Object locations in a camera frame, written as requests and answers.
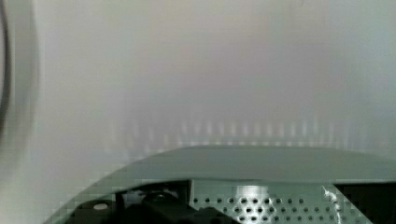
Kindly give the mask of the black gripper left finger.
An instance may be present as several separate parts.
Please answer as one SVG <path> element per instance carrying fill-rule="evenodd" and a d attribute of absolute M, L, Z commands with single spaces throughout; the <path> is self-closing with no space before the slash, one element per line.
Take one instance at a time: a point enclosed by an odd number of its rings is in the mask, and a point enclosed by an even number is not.
<path fill-rule="evenodd" d="M 214 207 L 190 205 L 191 181 L 171 181 L 116 192 L 80 204 L 66 224 L 240 224 Z"/>

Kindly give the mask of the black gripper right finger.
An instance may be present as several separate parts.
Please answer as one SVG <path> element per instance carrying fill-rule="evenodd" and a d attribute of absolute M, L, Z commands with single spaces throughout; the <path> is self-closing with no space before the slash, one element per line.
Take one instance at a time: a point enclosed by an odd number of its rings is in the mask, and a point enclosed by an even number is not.
<path fill-rule="evenodd" d="M 396 224 L 394 183 L 339 184 L 336 187 L 374 224 Z"/>

